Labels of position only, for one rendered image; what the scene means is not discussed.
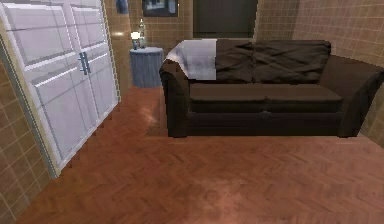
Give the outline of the white cloth on sofa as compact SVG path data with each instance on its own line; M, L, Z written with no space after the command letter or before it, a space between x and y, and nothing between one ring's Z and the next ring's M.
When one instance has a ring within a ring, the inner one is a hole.
M177 62L188 79L216 79L216 39L184 40L166 56Z

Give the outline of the white double door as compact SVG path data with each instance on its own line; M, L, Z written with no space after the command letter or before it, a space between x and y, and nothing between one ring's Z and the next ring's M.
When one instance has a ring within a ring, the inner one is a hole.
M102 0L0 0L2 36L56 174L118 103ZM79 53L91 73L84 75Z

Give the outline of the blue framed wall picture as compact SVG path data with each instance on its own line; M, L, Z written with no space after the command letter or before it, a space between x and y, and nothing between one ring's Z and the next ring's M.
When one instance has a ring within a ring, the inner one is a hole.
M118 14L128 13L128 0L115 0Z

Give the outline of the round blue-grey side table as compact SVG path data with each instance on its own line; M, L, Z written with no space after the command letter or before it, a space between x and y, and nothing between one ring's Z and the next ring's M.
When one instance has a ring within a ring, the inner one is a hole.
M161 85L159 70L164 52L159 47L130 50L133 84L140 88L156 88Z

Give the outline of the dark brown sofa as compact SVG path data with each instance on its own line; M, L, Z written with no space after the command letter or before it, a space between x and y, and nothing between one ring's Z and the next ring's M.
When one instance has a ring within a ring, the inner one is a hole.
M384 68L336 56L325 40L218 39L216 79L188 79L165 59L167 129L192 135L356 136Z

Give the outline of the dark framed wall picture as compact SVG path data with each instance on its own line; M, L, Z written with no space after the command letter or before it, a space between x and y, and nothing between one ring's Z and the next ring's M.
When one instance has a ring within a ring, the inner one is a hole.
M144 17L177 17L178 0L142 0Z

